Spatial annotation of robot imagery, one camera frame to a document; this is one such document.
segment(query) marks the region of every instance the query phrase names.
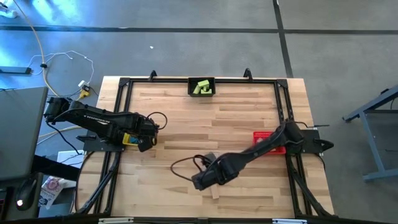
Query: red tray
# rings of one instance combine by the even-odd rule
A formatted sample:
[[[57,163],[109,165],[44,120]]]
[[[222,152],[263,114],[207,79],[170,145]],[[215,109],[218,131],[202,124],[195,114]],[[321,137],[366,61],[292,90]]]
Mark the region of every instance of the red tray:
[[[253,132],[253,145],[257,143],[260,139],[266,139],[272,134],[272,131],[255,131]],[[269,151],[267,154],[286,154],[285,146],[276,147],[275,149]]]

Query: green object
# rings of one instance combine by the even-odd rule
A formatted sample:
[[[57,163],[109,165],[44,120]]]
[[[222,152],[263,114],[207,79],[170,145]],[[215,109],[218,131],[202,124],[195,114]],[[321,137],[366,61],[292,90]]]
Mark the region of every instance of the green object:
[[[200,92],[200,86],[197,85],[197,86],[195,87],[194,91],[193,91],[193,94],[199,94],[199,92]]]
[[[211,89],[209,89],[208,91],[205,90],[200,90],[200,94],[211,94]]]
[[[198,86],[200,86],[200,88],[209,87],[209,85],[210,85],[209,80],[203,80],[203,81],[198,82]]]

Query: wooden table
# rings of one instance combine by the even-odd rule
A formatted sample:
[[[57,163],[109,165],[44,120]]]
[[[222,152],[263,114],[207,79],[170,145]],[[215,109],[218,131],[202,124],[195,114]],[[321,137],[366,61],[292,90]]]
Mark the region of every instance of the wooden table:
[[[97,107],[113,111],[119,78],[104,77]],[[295,120],[313,125],[304,80],[291,78],[288,84]],[[253,131],[274,131],[279,119],[272,85],[217,84],[212,98],[189,97],[184,83],[135,83],[132,90],[130,111],[144,115],[161,111],[169,123],[159,131],[158,144],[152,149],[139,152],[127,147],[123,152],[112,216],[294,217],[284,156],[267,155],[249,163],[238,178],[218,186],[219,199],[212,199],[210,189],[195,190],[169,168],[174,161],[195,154],[242,151],[252,144]],[[157,114],[153,119],[164,124]],[[83,168],[79,207],[98,185],[103,157],[102,152],[94,153]],[[308,187],[333,213],[321,160],[304,154],[303,163]],[[192,161],[178,164],[175,171],[187,177],[198,172]],[[299,190],[298,195],[304,211]]]

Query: white cable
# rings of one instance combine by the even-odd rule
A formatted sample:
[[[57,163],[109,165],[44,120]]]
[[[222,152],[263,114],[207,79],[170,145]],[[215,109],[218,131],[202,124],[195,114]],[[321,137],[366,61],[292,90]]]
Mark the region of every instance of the white cable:
[[[56,134],[58,134],[58,133],[54,133],[54,134],[50,135],[49,137],[47,137],[47,138],[45,138],[45,139],[39,141],[39,142],[36,144],[36,146],[38,146],[40,143],[46,141],[47,139],[51,138],[52,136],[54,136],[54,135],[56,135]]]
[[[35,35],[36,40],[37,40],[37,43],[38,43],[38,45],[39,45],[40,53],[42,54],[42,63],[45,63],[45,62],[44,62],[43,47],[42,47],[42,44],[40,43],[39,36],[37,35],[37,32],[36,32],[35,28],[33,27],[32,23],[31,23],[30,20],[29,20],[29,18],[25,15],[25,13],[24,13],[24,11],[21,9],[21,7],[19,7],[17,1],[16,1],[16,0],[13,0],[13,1],[14,1],[15,5],[18,7],[18,9],[20,10],[20,12],[22,13],[22,15],[24,15],[24,18],[25,18],[26,22],[29,24],[30,28],[32,29],[33,34]],[[50,86],[50,84],[48,83],[48,81],[47,81],[47,74],[46,74],[45,69],[44,69],[43,67],[42,67],[42,72],[43,72],[44,83],[47,85],[47,87],[48,87],[55,95],[58,96],[58,93],[57,93],[57,92]]]
[[[68,130],[72,130],[72,129],[76,129],[76,128],[81,128],[81,127],[75,125],[75,126],[70,126],[70,127],[67,127],[67,128],[60,129],[59,131],[60,131],[60,132],[62,132],[62,131],[68,131]],[[58,134],[58,131],[53,131],[53,132],[50,132],[50,133],[47,133],[47,134],[42,134],[42,135],[39,136],[39,138],[49,136],[50,134]]]
[[[88,82],[87,82],[88,84],[90,84],[91,79],[93,78],[93,75],[94,75],[94,62],[93,62],[91,59],[89,59],[86,55],[83,55],[83,54],[81,54],[81,53],[79,53],[79,52],[76,52],[76,51],[74,51],[74,50],[69,50],[69,51],[67,51],[67,52],[51,53],[51,54],[48,54],[48,55],[45,55],[45,56],[44,56],[44,57],[48,57],[48,56],[52,55],[49,59],[47,59],[47,60],[45,61],[45,63],[49,62],[51,59],[53,59],[53,58],[54,58],[55,56],[57,56],[57,55],[66,55],[69,59],[73,59],[71,56],[68,55],[68,53],[75,53],[75,54],[77,54],[77,55],[80,55],[80,56],[84,57],[87,61],[91,62],[91,76],[90,76],[90,79],[89,79]],[[30,59],[29,64],[28,64],[28,67],[32,64],[33,58],[34,58],[34,57],[39,57],[39,56],[41,56],[41,55],[34,55],[34,56]],[[39,73],[32,73],[32,75],[40,75],[42,72],[43,72],[43,70],[42,70],[41,72],[39,72]]]

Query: black box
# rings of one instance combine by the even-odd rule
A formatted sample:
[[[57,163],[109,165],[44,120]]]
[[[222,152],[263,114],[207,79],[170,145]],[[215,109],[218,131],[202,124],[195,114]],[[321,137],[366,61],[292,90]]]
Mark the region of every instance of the black box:
[[[211,89],[211,94],[193,94],[198,82],[209,81],[209,89]],[[214,77],[194,77],[188,78],[188,94],[192,97],[212,97],[216,94],[216,80]]]

